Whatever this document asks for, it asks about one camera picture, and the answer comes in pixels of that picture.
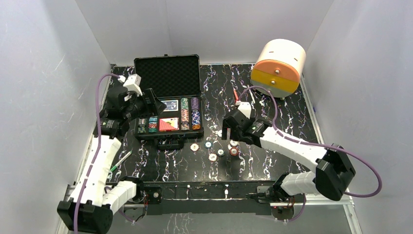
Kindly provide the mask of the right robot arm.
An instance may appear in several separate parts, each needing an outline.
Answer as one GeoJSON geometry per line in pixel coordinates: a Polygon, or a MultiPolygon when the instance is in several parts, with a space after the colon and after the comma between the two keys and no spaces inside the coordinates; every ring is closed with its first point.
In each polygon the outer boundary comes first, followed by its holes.
{"type": "Polygon", "coordinates": [[[298,194],[323,195],[339,201],[356,171],[339,145],[319,146],[301,138],[283,133],[263,119],[247,117],[242,111],[230,111],[223,119],[222,139],[244,142],[275,151],[308,169],[307,172],[284,173],[263,192],[267,198],[281,202],[298,194]]]}

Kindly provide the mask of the red poker card deck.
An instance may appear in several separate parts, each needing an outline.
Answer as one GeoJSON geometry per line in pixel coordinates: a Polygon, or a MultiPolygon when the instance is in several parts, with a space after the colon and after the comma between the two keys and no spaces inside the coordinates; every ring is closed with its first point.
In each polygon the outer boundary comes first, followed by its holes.
{"type": "Polygon", "coordinates": [[[177,118],[177,117],[161,118],[161,119],[159,119],[158,130],[160,132],[177,131],[177,130],[179,130],[178,120],[179,120],[179,118],[177,118]]]}

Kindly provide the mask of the blue poker card deck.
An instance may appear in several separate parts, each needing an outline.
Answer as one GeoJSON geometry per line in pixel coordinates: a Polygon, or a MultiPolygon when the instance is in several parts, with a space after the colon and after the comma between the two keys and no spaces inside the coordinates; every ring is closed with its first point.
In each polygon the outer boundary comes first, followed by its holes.
{"type": "Polygon", "coordinates": [[[176,112],[179,110],[179,100],[162,100],[163,104],[166,105],[164,112],[176,112]]]}

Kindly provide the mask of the green blue 50 chip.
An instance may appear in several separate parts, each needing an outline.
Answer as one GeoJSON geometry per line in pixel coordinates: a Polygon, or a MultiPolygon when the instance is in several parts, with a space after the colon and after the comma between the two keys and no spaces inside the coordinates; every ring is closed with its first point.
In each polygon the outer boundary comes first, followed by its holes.
{"type": "Polygon", "coordinates": [[[206,141],[205,144],[204,144],[204,146],[205,146],[205,148],[210,149],[210,148],[212,148],[213,143],[210,142],[210,141],[206,141]]]}
{"type": "Polygon", "coordinates": [[[219,157],[225,156],[225,151],[223,149],[218,149],[217,150],[217,156],[219,156],[219,157]]]}

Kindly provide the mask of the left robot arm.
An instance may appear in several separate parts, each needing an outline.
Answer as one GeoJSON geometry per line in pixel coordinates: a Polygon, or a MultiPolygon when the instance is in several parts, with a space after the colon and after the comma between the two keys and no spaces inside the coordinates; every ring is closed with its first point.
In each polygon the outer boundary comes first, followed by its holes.
{"type": "Polygon", "coordinates": [[[127,202],[142,202],[146,193],[141,179],[125,176],[109,191],[106,181],[115,155],[137,118],[161,114],[166,108],[152,88],[143,92],[116,87],[107,93],[107,105],[97,108],[97,125],[93,132],[91,153],[79,182],[67,201],[60,201],[57,213],[75,234],[106,234],[114,214],[127,202]]]}

